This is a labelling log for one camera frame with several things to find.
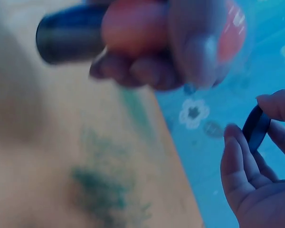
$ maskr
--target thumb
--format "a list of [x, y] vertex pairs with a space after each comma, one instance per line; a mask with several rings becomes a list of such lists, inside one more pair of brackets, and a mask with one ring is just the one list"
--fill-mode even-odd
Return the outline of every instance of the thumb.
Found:
[[170, 45], [181, 74], [197, 87], [213, 86], [225, 1], [171, 0], [170, 6]]
[[257, 102], [269, 118], [285, 122], [285, 89], [272, 95], [261, 95]]

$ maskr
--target orange cylindrical object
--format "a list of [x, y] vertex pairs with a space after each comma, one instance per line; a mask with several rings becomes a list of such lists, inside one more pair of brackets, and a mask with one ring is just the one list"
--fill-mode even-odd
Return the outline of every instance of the orange cylindrical object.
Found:
[[[242, 48], [247, 25], [245, 15], [226, 0], [227, 20], [218, 44], [218, 62], [230, 61]], [[158, 0], [117, 0], [106, 12], [102, 37], [111, 51], [137, 58], [154, 54], [168, 45], [168, 6]]]

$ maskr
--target black rubber ring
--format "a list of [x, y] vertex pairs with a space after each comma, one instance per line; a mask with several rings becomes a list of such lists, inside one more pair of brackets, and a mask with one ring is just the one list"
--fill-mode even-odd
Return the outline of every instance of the black rubber ring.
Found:
[[251, 153], [255, 153], [261, 145], [267, 134], [270, 122], [271, 119], [258, 105], [254, 107], [249, 114], [242, 132], [247, 140]]

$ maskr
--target black cylinder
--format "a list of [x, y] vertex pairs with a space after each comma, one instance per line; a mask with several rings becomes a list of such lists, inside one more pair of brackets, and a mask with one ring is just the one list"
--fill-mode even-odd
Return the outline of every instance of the black cylinder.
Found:
[[79, 5], [46, 15], [36, 32], [42, 59], [57, 65], [96, 57], [105, 47], [101, 23], [107, 9], [108, 5]]

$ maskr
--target palm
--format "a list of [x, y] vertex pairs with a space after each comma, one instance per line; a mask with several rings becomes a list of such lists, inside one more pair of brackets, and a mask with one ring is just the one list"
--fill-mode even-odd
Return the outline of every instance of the palm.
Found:
[[268, 184], [252, 192], [236, 216], [241, 228], [285, 228], [285, 182]]

